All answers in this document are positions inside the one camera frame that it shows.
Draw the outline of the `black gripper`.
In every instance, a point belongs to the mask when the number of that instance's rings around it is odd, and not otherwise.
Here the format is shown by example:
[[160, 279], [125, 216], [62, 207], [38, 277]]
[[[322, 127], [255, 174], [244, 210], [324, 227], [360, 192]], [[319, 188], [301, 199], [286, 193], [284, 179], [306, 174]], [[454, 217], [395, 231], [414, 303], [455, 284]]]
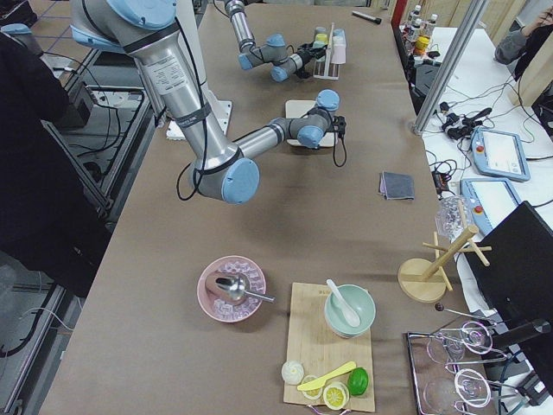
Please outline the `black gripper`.
[[326, 49], [326, 43], [316, 41], [300, 45], [297, 49], [297, 54], [301, 58], [302, 67], [305, 67], [314, 59], [314, 54], [325, 54]]

